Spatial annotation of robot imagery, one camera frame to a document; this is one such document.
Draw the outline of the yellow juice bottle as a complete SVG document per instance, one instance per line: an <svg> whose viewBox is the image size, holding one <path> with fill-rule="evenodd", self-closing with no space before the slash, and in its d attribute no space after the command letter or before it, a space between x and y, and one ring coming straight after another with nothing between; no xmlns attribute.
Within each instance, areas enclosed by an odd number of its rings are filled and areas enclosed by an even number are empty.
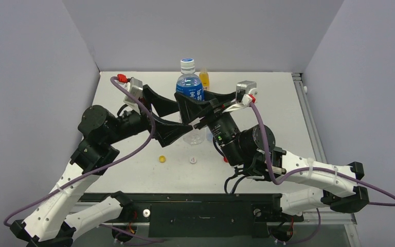
<svg viewBox="0 0 395 247"><path fill-rule="evenodd" d="M209 73L206 68L202 68L199 72L199 78L203 85L203 89L208 91L210 87Z"/></svg>

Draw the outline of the clear bottle blue label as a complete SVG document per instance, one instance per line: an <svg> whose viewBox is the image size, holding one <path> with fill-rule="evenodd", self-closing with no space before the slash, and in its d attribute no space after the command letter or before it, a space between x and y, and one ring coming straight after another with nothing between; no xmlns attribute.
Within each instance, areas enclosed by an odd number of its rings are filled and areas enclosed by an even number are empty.
<svg viewBox="0 0 395 247"><path fill-rule="evenodd" d="M184 58L180 61L181 76L176 82L176 92L184 94L195 100L204 101L204 88L198 75L195 74L195 61L193 58ZM194 129L183 136L183 140L192 146L201 144L205 139L203 130Z"/></svg>

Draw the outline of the yellow bottle cap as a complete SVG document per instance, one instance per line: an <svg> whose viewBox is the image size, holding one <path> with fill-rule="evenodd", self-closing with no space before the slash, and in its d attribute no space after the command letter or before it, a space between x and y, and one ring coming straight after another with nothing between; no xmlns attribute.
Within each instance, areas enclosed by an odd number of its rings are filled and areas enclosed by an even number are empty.
<svg viewBox="0 0 395 247"><path fill-rule="evenodd" d="M166 161L166 157L161 155L158 160L160 163L164 163Z"/></svg>

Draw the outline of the white bottle cap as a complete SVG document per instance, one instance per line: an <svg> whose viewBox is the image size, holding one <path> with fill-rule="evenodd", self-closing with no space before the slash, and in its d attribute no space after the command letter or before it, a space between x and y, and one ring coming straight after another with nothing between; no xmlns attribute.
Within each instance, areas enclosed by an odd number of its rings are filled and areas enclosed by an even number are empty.
<svg viewBox="0 0 395 247"><path fill-rule="evenodd" d="M197 163L197 158L194 157L194 156L190 157L190 158L189 158L189 163L191 163L191 164L196 164L196 163Z"/></svg>

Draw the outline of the clear water bottle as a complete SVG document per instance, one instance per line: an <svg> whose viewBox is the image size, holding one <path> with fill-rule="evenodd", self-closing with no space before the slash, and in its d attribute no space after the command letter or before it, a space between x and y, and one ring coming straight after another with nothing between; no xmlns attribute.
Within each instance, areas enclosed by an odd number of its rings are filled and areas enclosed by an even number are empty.
<svg viewBox="0 0 395 247"><path fill-rule="evenodd" d="M213 134L210 131L206 132L206 139L211 142L213 141Z"/></svg>

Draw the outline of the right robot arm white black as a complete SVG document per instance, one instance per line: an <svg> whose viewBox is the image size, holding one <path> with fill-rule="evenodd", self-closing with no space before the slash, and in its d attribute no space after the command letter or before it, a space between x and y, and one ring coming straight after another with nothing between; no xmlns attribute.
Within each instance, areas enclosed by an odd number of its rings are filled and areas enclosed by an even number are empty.
<svg viewBox="0 0 395 247"><path fill-rule="evenodd" d="M174 96L183 122L193 123L197 129L207 127L237 173L275 185L292 182L306 186L305 190L284 194L273 202L269 206L273 218L282 220L287 215L323 207L350 214L369 203L368 191L360 185L364 176L361 163L334 166L279 148L261 117L257 118L256 126L241 131L231 113L244 108L257 112L255 90L230 94L205 92L204 101L179 92Z"/></svg>

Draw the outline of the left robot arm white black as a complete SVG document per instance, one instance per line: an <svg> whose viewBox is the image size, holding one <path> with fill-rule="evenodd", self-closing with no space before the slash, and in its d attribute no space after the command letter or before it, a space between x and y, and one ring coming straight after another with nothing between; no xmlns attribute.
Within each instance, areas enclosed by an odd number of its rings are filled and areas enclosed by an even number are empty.
<svg viewBox="0 0 395 247"><path fill-rule="evenodd" d="M151 103L159 103L166 107L166 114L175 113L178 111L175 101L154 93L141 83L127 82L122 89L127 92L127 105L135 105L136 109L130 112L121 109L117 116L100 105L86 109L78 126L83 140L47 200L31 215L10 225L15 237L26 241L28 246L71 246L101 223L131 219L133 202L121 191L75 214L70 210L105 173L108 165L117 162L119 151L113 147L114 143L149 131L150 138L165 147L192 130L190 125L165 121L151 111Z"/></svg>

